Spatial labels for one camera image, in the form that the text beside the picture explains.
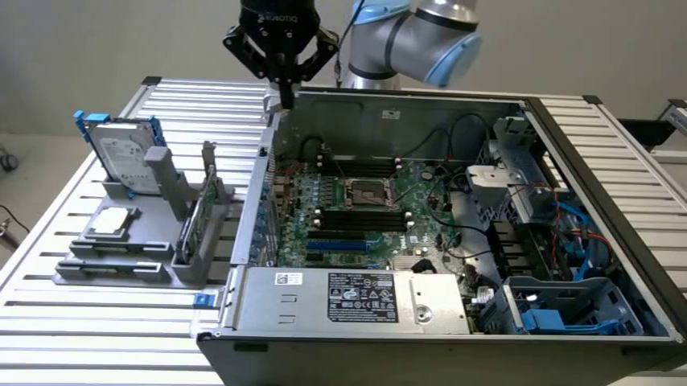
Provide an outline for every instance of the robotic arm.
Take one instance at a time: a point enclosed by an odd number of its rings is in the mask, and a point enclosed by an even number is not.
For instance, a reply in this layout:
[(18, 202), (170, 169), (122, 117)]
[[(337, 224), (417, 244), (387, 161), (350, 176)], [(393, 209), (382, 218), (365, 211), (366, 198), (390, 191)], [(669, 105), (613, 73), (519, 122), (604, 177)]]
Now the robotic arm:
[[(282, 106), (338, 52), (338, 36), (321, 28), (315, 0), (242, 0), (239, 25), (225, 47), (259, 78), (278, 86)], [(358, 0), (354, 4), (350, 73), (346, 88), (399, 88), (403, 74), (439, 88), (469, 70), (482, 45), (477, 0)], [(317, 53), (299, 63), (313, 38)]]
[[(278, 85), (282, 105), (294, 107), (294, 87), (313, 79), (338, 51), (338, 36), (321, 28), (315, 0), (242, 0), (239, 25), (225, 47), (259, 78)], [(299, 63), (313, 38), (317, 53)]]

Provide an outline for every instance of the white wall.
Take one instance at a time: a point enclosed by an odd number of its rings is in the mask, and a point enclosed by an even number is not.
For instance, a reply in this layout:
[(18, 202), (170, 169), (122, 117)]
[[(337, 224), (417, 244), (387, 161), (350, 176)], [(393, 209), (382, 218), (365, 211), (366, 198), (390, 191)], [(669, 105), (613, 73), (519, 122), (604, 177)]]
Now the white wall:
[[(326, 27), (343, 31), (351, 2), (318, 1)], [(146, 75), (251, 81), (222, 45), (238, 11), (239, 0), (0, 0), (0, 131), (75, 134), (74, 110), (118, 113)], [(625, 117), (687, 94), (685, 0), (481, 0), (479, 13), (486, 44), (458, 88), (597, 94)], [(333, 83), (331, 66), (315, 82)]]

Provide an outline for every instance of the blue pcie slot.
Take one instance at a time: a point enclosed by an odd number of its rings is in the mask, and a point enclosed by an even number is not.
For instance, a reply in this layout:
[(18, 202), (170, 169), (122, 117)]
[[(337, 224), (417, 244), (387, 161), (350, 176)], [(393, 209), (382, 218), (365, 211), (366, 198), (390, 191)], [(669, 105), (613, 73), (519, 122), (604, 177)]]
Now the blue pcie slot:
[(325, 252), (367, 252), (369, 245), (365, 241), (309, 241), (309, 251)]

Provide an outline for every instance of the warning label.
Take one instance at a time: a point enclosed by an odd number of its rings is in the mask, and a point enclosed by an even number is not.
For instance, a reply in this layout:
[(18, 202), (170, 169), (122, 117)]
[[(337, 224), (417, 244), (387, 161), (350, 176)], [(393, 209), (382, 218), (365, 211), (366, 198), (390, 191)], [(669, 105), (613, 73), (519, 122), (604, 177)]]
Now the warning label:
[(393, 274), (330, 273), (327, 290), (333, 322), (399, 322)]

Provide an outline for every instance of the chip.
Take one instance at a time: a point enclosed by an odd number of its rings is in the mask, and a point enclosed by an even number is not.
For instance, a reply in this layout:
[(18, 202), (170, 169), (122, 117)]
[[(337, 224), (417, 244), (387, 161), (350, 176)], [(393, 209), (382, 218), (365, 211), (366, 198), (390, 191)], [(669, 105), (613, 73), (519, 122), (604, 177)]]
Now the chip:
[(387, 205), (389, 194), (385, 181), (351, 181), (347, 194), (354, 205)]

